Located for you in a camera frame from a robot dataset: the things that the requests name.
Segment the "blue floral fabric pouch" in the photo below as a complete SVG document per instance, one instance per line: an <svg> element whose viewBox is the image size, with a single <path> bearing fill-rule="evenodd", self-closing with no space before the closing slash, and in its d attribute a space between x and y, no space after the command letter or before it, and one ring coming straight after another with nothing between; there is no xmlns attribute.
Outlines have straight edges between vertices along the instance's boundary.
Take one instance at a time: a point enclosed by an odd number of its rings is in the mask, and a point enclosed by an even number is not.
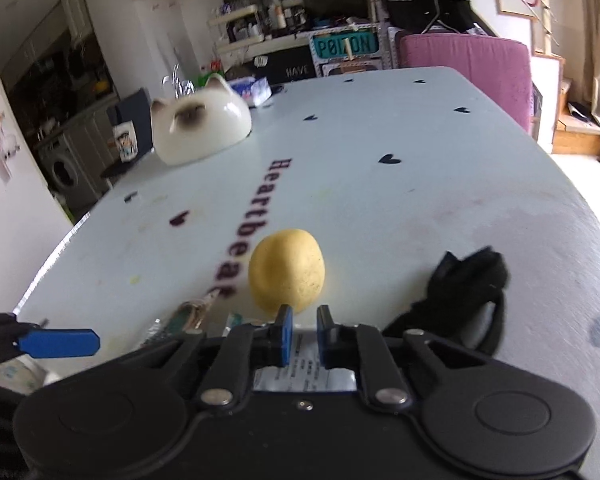
<svg viewBox="0 0 600 480"><path fill-rule="evenodd" d="M18 356L0 364L0 387L25 396L42 388L46 376L46 369L30 356Z"/></svg>

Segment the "dark blue folding chair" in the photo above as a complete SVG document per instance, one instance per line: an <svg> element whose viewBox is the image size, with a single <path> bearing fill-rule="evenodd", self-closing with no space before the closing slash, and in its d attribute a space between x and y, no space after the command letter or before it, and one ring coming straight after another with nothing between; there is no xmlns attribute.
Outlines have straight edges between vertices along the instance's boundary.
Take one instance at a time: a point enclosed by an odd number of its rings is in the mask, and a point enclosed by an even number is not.
<svg viewBox="0 0 600 480"><path fill-rule="evenodd" d="M140 88L127 98L107 108L112 138L118 158L101 174L102 180L122 176L136 165L152 148L150 99Z"/></svg>

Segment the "cartoon printed tote bag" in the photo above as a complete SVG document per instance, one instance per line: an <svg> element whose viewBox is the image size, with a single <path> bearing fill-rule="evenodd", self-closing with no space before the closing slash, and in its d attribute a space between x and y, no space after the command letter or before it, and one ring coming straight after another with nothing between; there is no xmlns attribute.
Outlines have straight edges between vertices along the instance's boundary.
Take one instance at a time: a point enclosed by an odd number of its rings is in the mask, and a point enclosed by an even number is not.
<svg viewBox="0 0 600 480"><path fill-rule="evenodd" d="M137 158L138 143L135 127L132 122L122 122L112 127L114 144L118 149L122 162L132 162Z"/></svg>

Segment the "pink upholstered chair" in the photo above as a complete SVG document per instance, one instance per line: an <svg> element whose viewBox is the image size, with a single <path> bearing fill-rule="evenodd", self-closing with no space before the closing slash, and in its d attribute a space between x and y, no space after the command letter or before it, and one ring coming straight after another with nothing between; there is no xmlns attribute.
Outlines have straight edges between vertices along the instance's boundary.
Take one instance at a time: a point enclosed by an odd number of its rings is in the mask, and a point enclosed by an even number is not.
<svg viewBox="0 0 600 480"><path fill-rule="evenodd" d="M407 35L396 40L402 67L456 70L513 120L531 128L533 92L528 48L518 41L466 34Z"/></svg>

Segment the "teal poizon sign box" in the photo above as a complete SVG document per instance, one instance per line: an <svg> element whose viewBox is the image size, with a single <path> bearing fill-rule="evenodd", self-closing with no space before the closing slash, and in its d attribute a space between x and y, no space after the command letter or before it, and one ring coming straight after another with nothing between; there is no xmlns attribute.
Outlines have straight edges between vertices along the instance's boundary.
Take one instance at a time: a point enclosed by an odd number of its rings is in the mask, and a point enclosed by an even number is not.
<svg viewBox="0 0 600 480"><path fill-rule="evenodd" d="M317 76L374 72L391 66L378 24L353 24L306 33Z"/></svg>

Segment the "black fabric scrunchie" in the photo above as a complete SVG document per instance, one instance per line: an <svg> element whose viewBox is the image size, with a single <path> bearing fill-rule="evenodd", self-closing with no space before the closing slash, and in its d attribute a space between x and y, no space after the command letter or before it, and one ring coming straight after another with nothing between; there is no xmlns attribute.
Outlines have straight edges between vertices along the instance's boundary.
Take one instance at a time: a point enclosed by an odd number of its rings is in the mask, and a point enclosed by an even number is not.
<svg viewBox="0 0 600 480"><path fill-rule="evenodd" d="M423 330L494 356L504 332L508 282L505 259L490 246L464 259L446 252L429 278L425 297L382 334L399 338L407 330Z"/></svg>

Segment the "white cat-shaped ceramic dish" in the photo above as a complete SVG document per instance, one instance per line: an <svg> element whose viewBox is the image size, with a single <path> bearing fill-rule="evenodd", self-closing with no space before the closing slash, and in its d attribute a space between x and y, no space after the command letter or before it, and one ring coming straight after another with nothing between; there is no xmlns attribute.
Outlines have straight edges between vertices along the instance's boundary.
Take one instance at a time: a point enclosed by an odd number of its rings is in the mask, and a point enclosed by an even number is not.
<svg viewBox="0 0 600 480"><path fill-rule="evenodd" d="M196 162L231 148L252 129L248 104L218 74L188 96L153 100L150 117L155 152L169 166Z"/></svg>

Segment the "green plastic bag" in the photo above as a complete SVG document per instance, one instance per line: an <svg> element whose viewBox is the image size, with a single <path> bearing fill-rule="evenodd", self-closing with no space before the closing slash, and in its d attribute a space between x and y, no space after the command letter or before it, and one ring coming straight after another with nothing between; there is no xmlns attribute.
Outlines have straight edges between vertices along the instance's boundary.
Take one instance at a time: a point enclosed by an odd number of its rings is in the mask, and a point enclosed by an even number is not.
<svg viewBox="0 0 600 480"><path fill-rule="evenodd" d="M197 91L203 89L209 81L216 81L218 79L223 79L224 76L218 72L210 72L206 74L202 74L196 78L194 81L194 86Z"/></svg>

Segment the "silver foil packet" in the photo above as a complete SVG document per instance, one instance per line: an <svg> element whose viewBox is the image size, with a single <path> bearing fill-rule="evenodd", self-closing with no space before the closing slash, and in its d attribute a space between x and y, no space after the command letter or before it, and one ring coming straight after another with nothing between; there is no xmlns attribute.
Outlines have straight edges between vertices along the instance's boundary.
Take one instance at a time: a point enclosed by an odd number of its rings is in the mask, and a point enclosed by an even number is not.
<svg viewBox="0 0 600 480"><path fill-rule="evenodd" d="M259 368L253 373L251 385L253 391L347 392L356 390L356 379L352 370L325 368L315 328L302 328L294 323L288 365Z"/></svg>

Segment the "yellow soft sponge ball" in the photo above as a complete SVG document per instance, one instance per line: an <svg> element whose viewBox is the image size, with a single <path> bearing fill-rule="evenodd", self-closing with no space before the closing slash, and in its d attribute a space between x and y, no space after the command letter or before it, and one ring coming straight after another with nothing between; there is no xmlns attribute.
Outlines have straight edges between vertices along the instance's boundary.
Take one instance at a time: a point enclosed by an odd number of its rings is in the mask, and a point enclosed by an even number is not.
<svg viewBox="0 0 600 480"><path fill-rule="evenodd" d="M295 314L306 310L320 296L325 280L321 247L305 230L288 229L265 237L249 261L251 296L270 315L284 304Z"/></svg>

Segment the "white storage shelf rack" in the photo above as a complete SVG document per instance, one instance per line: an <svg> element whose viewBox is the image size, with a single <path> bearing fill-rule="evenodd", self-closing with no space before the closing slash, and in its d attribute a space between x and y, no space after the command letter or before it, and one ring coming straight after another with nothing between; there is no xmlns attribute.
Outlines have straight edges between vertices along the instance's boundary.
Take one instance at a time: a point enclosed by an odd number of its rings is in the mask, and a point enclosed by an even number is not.
<svg viewBox="0 0 600 480"><path fill-rule="evenodd" d="M218 15L210 18L208 27L213 34L217 54L247 49L265 40L256 4L239 9L223 6Z"/></svg>

